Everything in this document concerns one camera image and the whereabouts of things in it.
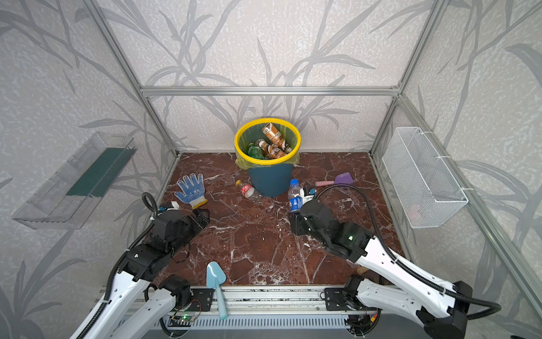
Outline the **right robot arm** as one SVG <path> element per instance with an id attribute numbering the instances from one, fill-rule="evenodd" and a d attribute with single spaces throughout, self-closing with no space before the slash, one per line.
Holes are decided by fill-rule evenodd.
<path id="1" fill-rule="evenodd" d="M 380 233 L 353 222 L 341 223 L 317 200 L 291 201 L 289 221 L 294 234 L 309 235 L 325 250 L 368 268 L 391 284 L 350 278 L 343 289 L 350 307 L 372 307 L 393 312 L 421 326 L 431 338 L 464 338 L 471 320 L 501 310 L 495 302 L 476 299 L 463 281 L 449 282 L 424 271 L 392 251 Z"/>

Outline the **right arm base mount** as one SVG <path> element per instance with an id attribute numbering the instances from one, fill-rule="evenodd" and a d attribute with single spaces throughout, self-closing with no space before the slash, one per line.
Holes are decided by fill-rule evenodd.
<path id="1" fill-rule="evenodd" d="M 329 312 L 354 311 L 343 294 L 344 288 L 325 288 L 322 298 L 325 301 L 325 308 Z"/>

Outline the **green Sprite bottle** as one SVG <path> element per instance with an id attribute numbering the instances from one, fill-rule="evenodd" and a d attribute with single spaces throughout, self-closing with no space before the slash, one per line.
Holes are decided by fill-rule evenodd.
<path id="1" fill-rule="evenodd" d="M 248 144 L 248 148 L 246 150 L 246 154 L 253 158 L 253 159 L 257 159 L 257 160 L 264 160 L 265 159 L 265 156 L 263 154 L 263 149 L 260 148 L 258 145 L 256 145 L 255 143 L 249 143 Z"/>

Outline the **Pepsi bottle blue cap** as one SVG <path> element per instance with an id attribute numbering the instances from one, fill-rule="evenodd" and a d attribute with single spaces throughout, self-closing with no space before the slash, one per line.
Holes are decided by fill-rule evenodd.
<path id="1" fill-rule="evenodd" d="M 290 187 L 287 195 L 289 199 L 290 211 L 292 213 L 299 211 L 303 205 L 303 198 L 301 196 L 301 186 L 298 179 L 290 180 Z"/>

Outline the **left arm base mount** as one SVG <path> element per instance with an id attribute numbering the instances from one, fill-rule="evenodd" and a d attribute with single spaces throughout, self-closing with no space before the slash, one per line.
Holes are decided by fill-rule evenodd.
<path id="1" fill-rule="evenodd" d="M 175 311 L 209 312 L 213 303 L 214 289 L 185 289 L 176 294 Z"/>

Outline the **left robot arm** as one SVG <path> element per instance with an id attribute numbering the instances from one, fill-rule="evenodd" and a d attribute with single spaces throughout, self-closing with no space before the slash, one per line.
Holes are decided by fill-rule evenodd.
<path id="1" fill-rule="evenodd" d="M 194 296 L 190 282 L 171 275 L 155 286 L 153 295 L 138 311 L 124 319 L 131 305 L 148 292 L 176 251 L 189 246 L 209 223 L 207 209 L 197 208 L 188 215 L 177 209 L 159 214 L 151 223 L 151 238 L 125 251 L 114 264 L 102 299 L 73 333 L 73 338 L 142 338 L 170 311 L 191 306 Z"/>

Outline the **red label bottle yellow cap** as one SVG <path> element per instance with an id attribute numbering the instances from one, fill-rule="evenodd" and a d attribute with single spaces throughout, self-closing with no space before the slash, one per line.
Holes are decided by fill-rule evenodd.
<path id="1" fill-rule="evenodd" d="M 263 198 L 263 196 L 248 182 L 236 181 L 236 187 L 240 189 L 241 195 L 252 202 L 257 202 Z"/>

